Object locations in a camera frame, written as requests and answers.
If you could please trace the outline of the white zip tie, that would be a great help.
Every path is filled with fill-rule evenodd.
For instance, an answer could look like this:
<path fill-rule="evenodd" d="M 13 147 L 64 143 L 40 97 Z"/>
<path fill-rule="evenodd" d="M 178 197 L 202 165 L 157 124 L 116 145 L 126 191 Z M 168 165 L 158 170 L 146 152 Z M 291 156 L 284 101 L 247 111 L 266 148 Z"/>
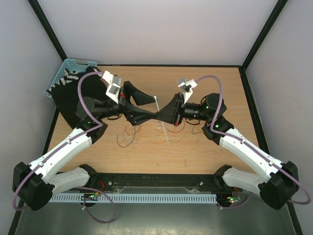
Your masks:
<path fill-rule="evenodd" d="M 155 103 L 156 103 L 157 111 L 160 111 L 160 108 L 159 108 L 159 104 L 158 104 L 158 100 L 157 100 L 157 96 L 156 96 L 156 95 L 154 95 L 154 100 L 155 100 Z M 165 138 L 166 138 L 167 144 L 170 145 L 169 139 L 168 139 L 168 135 L 167 135 L 167 132 L 166 132 L 166 128 L 165 128 L 165 125 L 164 125 L 164 122 L 163 122 L 163 121 L 161 121 L 161 125 L 162 125 L 162 128 L 163 128 L 164 134 L 165 134 Z"/>

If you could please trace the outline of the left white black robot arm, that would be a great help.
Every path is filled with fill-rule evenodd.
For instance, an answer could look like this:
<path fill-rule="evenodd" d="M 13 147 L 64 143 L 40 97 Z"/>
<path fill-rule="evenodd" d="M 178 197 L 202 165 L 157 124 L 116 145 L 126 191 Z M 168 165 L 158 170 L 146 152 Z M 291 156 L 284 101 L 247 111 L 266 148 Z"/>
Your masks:
<path fill-rule="evenodd" d="M 50 199 L 72 188 L 84 186 L 94 189 L 98 178 L 93 168 L 83 164 L 76 169 L 59 173 L 58 171 L 73 157 L 97 142 L 105 133 L 108 125 L 101 119 L 124 114 L 127 118 L 135 117 L 134 111 L 127 113 L 133 105 L 154 103 L 155 99 L 135 88 L 129 81 L 122 86 L 110 84 L 104 102 L 82 95 L 82 83 L 77 87 L 77 116 L 79 124 L 57 146 L 29 164 L 20 162 L 14 168 L 13 191 L 33 211 L 44 207 Z"/>

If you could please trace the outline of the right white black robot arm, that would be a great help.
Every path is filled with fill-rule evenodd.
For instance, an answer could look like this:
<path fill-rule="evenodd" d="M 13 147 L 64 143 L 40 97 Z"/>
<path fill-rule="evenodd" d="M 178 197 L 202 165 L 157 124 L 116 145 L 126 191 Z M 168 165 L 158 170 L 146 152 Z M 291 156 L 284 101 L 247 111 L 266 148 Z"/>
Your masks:
<path fill-rule="evenodd" d="M 200 104 L 186 103 L 178 93 L 157 112 L 156 118 L 173 125 L 180 124 L 183 118 L 203 120 L 202 131 L 207 139 L 229 150 L 254 170 L 251 174 L 224 165 L 215 173 L 214 186 L 218 190 L 244 189 L 259 195 L 271 208 L 281 209 L 299 190 L 297 166 L 291 161 L 284 163 L 252 144 L 223 117 L 225 111 L 224 101 L 217 93 L 207 95 Z"/>

